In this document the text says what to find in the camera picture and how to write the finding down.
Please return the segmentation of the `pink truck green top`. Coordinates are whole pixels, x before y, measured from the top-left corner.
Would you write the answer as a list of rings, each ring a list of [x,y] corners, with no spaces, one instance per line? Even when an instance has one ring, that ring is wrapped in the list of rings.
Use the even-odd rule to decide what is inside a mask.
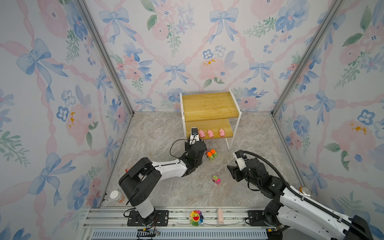
[[[214,175],[214,176],[212,177],[212,180],[213,180],[213,182],[216,183],[217,185],[219,185],[219,184],[221,183],[221,179],[220,179],[218,176],[216,176],[216,175]]]

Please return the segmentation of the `pink pig toy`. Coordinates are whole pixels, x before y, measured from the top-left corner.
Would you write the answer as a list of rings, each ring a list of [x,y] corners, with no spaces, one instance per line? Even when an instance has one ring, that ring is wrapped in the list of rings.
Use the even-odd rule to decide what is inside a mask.
[[[205,136],[206,136],[205,132],[203,130],[199,130],[199,137],[203,139],[205,138]]]
[[[213,138],[214,137],[214,132],[212,130],[208,130],[207,131],[207,134],[210,138]]]
[[[226,136],[225,130],[224,129],[220,129],[219,130],[219,135],[220,135],[220,137],[225,137]]]

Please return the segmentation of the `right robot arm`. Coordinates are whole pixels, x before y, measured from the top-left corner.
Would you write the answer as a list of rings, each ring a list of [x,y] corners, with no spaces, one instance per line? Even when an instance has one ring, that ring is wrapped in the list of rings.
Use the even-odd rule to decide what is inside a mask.
[[[265,223],[283,230],[293,228],[317,240],[371,240],[368,223],[359,216],[348,217],[307,197],[287,183],[281,175],[270,175],[266,162],[259,158],[237,158],[228,166],[237,182],[255,186],[270,202],[259,220],[249,219],[250,225]]]

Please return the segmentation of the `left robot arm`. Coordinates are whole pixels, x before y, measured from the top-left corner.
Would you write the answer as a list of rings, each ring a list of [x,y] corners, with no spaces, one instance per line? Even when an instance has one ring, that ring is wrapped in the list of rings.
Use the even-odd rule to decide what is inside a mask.
[[[119,186],[142,219],[153,218],[156,209],[148,197],[158,182],[190,175],[203,163],[206,151],[206,144],[197,141],[173,161],[152,162],[142,158],[119,179]]]

